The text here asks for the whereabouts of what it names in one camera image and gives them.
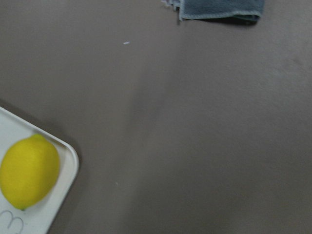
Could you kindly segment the yellow lemon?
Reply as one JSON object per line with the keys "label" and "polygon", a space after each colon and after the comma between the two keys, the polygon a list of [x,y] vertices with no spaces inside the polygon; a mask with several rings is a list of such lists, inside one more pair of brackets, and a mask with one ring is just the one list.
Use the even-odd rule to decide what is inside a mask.
{"label": "yellow lemon", "polygon": [[19,140],[0,165],[0,190],[7,201],[25,210],[41,201],[55,185],[60,158],[55,146],[39,134]]}

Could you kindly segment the white rabbit tray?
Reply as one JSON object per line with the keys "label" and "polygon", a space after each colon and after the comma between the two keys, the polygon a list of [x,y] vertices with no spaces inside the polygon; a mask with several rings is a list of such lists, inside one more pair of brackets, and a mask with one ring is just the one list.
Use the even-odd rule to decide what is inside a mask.
{"label": "white rabbit tray", "polygon": [[46,234],[61,208],[79,169],[75,149],[56,136],[44,131],[19,116],[0,109],[0,155],[20,139],[40,134],[57,149],[60,157],[58,180],[49,194],[26,210],[13,207],[0,197],[0,232],[2,234]]}

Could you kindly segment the grey folded cloth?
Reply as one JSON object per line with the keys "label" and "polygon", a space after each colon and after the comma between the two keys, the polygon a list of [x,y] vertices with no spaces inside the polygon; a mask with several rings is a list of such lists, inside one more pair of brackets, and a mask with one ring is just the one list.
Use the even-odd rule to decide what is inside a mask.
{"label": "grey folded cloth", "polygon": [[180,20],[235,18],[257,22],[263,14],[263,0],[164,0],[179,11]]}

